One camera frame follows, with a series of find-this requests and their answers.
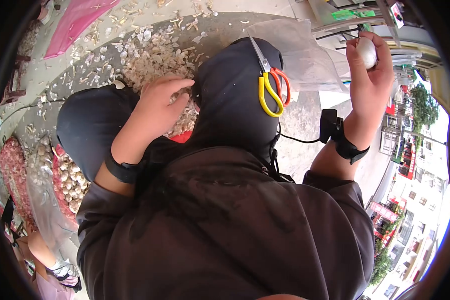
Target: leg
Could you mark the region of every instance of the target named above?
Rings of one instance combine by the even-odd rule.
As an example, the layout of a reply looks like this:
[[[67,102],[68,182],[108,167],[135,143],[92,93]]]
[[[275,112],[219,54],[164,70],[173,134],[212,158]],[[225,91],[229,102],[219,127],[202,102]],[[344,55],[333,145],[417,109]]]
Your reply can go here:
[[[119,90],[111,84],[74,93],[63,104],[58,114],[56,134],[65,152],[88,181],[94,181],[115,136],[138,100],[138,95],[130,88]],[[168,155],[165,150],[177,145],[166,137],[160,137],[150,144],[145,157],[160,162]]]
[[[282,69],[280,52],[264,40],[255,40],[271,67]],[[240,147],[270,161],[278,118],[267,115],[259,103],[261,71],[249,38],[235,41],[206,61],[195,78],[192,95],[199,95],[200,114],[186,144],[193,148]],[[276,91],[273,79],[270,84]],[[277,105],[266,91],[265,100],[276,111]]]

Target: wrist strap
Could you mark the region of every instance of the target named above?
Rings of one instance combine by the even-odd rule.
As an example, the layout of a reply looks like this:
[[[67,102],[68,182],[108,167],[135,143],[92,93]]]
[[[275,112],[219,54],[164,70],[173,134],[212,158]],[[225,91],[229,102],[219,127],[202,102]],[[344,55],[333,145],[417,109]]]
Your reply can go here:
[[[140,161],[136,165],[122,163],[115,161],[112,155],[112,149],[105,157],[105,166],[114,177],[122,183],[135,183],[137,181],[138,173],[142,170],[144,161]]]
[[[365,150],[358,150],[357,146],[347,140],[344,133],[343,122],[339,127],[336,134],[331,136],[331,139],[335,141],[336,152],[344,159],[350,159],[350,165],[364,157],[370,149],[370,146]]]

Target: plastic sheet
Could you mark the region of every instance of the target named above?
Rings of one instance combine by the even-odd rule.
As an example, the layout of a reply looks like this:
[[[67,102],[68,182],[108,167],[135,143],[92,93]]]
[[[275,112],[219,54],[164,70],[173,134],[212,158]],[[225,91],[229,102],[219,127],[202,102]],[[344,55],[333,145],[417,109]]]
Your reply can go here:
[[[55,254],[61,245],[78,230],[78,226],[68,219],[59,208],[52,182],[53,153],[40,155],[34,153],[29,157],[27,166],[27,192],[35,223],[47,244]]]
[[[334,62],[313,37],[310,20],[278,19],[256,23],[240,38],[248,37],[247,31],[254,38],[268,41],[282,53],[283,71],[290,79],[292,91],[348,93]]]
[[[43,58],[49,59],[65,53],[93,21],[119,2],[118,0],[71,0],[58,22]]]

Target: transparent plastic bag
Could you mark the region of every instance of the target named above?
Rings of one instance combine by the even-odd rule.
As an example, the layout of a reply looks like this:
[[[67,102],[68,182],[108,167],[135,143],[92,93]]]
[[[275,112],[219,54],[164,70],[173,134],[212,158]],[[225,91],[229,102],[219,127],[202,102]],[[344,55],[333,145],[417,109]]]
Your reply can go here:
[[[62,244],[78,227],[60,211],[52,180],[53,153],[47,151],[49,147],[46,146],[48,145],[38,143],[29,157],[27,193],[35,223],[43,240],[53,253],[58,254]]]
[[[277,19],[253,24],[240,38],[264,39],[282,53],[283,72],[292,92],[331,91],[348,93],[338,76],[334,62],[315,40],[310,20]]]

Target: shoe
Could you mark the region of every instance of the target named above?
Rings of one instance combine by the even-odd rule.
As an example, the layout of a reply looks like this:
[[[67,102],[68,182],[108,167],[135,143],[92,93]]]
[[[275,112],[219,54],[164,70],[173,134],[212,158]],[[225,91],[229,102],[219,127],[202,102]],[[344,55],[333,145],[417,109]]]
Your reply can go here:
[[[42,22],[43,25],[47,24],[48,21],[50,21],[50,18],[52,17],[53,10],[55,9],[54,0],[48,1],[47,4],[45,4],[45,8],[48,9],[48,12],[46,16],[42,20],[40,20],[40,22]]]

